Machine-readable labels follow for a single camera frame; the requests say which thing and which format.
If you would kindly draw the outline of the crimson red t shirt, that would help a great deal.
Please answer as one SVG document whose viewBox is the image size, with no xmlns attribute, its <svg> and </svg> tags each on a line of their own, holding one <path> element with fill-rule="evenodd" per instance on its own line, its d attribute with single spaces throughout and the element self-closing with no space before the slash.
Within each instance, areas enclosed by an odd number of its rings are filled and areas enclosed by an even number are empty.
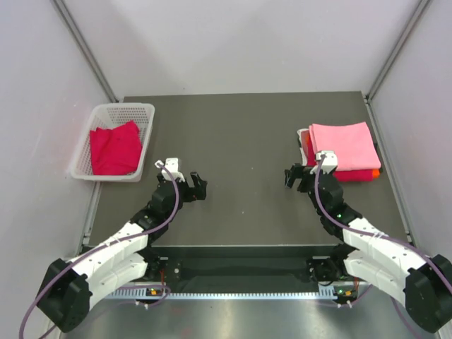
<svg viewBox="0 0 452 339">
<path fill-rule="evenodd" d="M 139 128 L 128 121 L 114 129 L 89 132 L 91 166 L 94 175 L 126 175 L 135 172 L 141 157 Z"/>
</svg>

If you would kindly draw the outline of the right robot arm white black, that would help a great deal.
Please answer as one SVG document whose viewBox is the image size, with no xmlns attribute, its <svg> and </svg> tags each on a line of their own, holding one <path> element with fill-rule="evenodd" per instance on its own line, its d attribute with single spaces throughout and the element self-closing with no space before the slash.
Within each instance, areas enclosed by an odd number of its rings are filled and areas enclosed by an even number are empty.
<svg viewBox="0 0 452 339">
<path fill-rule="evenodd" d="M 285 170 L 285 186 L 310 197 L 323 228 L 342 244 L 332 255 L 331 274 L 365 280 L 403 306 L 424 331 L 435 333 L 451 321 L 451 262 L 389 237 L 346 204 L 332 173 L 299 163 Z"/>
</svg>

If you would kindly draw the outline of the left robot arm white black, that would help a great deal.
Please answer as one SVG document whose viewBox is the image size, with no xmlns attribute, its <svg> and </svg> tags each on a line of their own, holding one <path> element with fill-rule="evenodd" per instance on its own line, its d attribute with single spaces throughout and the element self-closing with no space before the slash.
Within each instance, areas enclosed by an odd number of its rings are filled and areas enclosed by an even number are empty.
<svg viewBox="0 0 452 339">
<path fill-rule="evenodd" d="M 169 228 L 185 203 L 203 201 L 207 181 L 197 172 L 193 184 L 171 176 L 157 176 L 149 202 L 114 235 L 83 255 L 51 263 L 37 294 L 37 308 L 63 333 L 78 327 L 94 306 L 123 285 L 152 280 L 160 272 L 151 245 Z"/>
</svg>

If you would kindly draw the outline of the light pink folded t shirt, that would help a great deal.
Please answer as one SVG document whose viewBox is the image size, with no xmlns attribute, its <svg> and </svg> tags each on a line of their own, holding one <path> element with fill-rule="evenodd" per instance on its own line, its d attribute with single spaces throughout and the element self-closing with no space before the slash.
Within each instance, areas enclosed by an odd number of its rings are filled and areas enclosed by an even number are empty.
<svg viewBox="0 0 452 339">
<path fill-rule="evenodd" d="M 315 153 L 331 150 L 338 158 L 338 170 L 376 170 L 381 167 L 366 122 L 344 126 L 312 124 L 310 139 Z"/>
</svg>

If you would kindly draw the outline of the white perforated plastic basket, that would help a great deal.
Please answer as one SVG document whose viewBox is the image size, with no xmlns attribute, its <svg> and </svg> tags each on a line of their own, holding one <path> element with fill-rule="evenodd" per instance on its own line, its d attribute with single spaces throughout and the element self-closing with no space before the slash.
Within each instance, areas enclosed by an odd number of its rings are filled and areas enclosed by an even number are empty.
<svg viewBox="0 0 452 339">
<path fill-rule="evenodd" d="M 141 179 L 145 157 L 153 129 L 155 107 L 152 104 L 139 102 L 109 103 L 96 106 L 86 123 L 79 138 L 70 173 L 74 179 L 95 182 L 138 182 Z M 138 136 L 142 145 L 137 170 L 125 175 L 95 175 L 93 174 L 90 152 L 89 133 L 97 128 L 113 129 L 129 121 L 138 127 Z"/>
</svg>

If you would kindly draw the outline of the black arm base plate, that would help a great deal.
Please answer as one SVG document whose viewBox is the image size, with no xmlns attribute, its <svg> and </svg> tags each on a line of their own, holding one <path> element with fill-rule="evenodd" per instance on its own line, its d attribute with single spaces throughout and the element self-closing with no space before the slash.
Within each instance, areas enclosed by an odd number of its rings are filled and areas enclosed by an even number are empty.
<svg viewBox="0 0 452 339">
<path fill-rule="evenodd" d="M 144 280 L 163 273 L 167 283 L 195 278 L 291 278 L 300 282 L 351 281 L 343 261 L 351 247 L 321 246 L 154 246 L 139 251 L 151 260 Z"/>
</svg>

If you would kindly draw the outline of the right aluminium frame post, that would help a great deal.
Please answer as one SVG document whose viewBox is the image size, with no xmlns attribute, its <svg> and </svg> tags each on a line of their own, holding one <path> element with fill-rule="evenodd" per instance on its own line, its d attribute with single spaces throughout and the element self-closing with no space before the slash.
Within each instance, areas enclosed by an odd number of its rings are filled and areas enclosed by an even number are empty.
<svg viewBox="0 0 452 339">
<path fill-rule="evenodd" d="M 397 37 L 393 47 L 391 48 L 383 66 L 380 68 L 377 73 L 376 78 L 372 82 L 372 85 L 368 91 L 368 93 L 364 96 L 364 101 L 366 103 L 370 103 L 376 94 L 378 93 L 380 87 L 383 82 L 387 78 L 389 72 L 393 68 L 394 63 L 399 57 L 400 53 L 403 50 L 403 47 L 406 45 L 416 26 L 420 22 L 422 16 L 427 12 L 429 6 L 431 5 L 432 0 L 420 0 L 416 2 L 416 5 L 409 15 L 406 23 L 403 26 L 403 29 L 400 31 L 399 36 Z"/>
</svg>

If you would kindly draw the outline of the aluminium frame post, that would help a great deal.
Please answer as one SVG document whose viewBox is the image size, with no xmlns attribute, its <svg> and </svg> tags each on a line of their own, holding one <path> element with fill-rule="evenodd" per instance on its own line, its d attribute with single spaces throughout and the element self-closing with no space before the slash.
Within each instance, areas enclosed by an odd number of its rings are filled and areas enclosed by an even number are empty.
<svg viewBox="0 0 452 339">
<path fill-rule="evenodd" d="M 364 96 L 364 101 L 366 103 L 370 103 L 376 94 L 378 93 L 380 87 L 383 82 L 387 78 L 389 72 L 393 68 L 394 63 L 399 57 L 400 53 L 403 50 L 403 47 L 406 45 L 416 26 L 420 22 L 422 16 L 427 12 L 429 6 L 431 5 L 432 0 L 420 0 L 416 2 L 416 5 L 409 15 L 406 23 L 403 26 L 403 29 L 400 31 L 399 36 L 397 37 L 393 47 L 391 48 L 383 66 L 380 68 L 377 73 L 376 78 L 372 82 L 372 85 L 368 91 L 368 93 Z"/>
<path fill-rule="evenodd" d="M 99 86 L 102 88 L 103 93 L 106 95 L 110 102 L 119 102 L 119 99 L 114 94 L 111 85 L 109 84 L 104 72 L 97 62 L 97 59 L 92 53 L 91 48 L 88 46 L 83 33 L 81 32 L 68 6 L 66 5 L 66 2 L 62 0 L 50 0 L 50 3 L 53 5 L 54 10 L 59 15 L 70 35 L 72 36 L 74 42 L 77 45 L 77 48 L 80 50 L 83 58 L 85 59 L 86 64 L 94 75 Z"/>
</svg>

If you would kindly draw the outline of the left aluminium frame post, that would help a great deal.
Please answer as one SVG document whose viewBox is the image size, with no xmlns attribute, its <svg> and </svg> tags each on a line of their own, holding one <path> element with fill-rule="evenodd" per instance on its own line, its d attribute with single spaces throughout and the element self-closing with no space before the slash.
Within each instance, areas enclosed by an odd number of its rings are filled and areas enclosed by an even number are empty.
<svg viewBox="0 0 452 339">
<path fill-rule="evenodd" d="M 106 95 L 110 102 L 119 102 L 119 99 L 114 94 L 111 85 L 109 84 L 104 72 L 97 62 L 97 59 L 92 53 L 91 48 L 88 46 L 83 33 L 81 32 L 68 6 L 66 5 L 66 2 L 62 0 L 50 0 L 50 3 L 53 5 L 54 10 L 59 15 L 70 35 L 72 36 L 74 42 L 77 45 L 77 48 L 80 50 L 83 58 L 85 59 L 86 64 L 94 75 L 99 86 L 102 88 L 103 93 Z"/>
</svg>

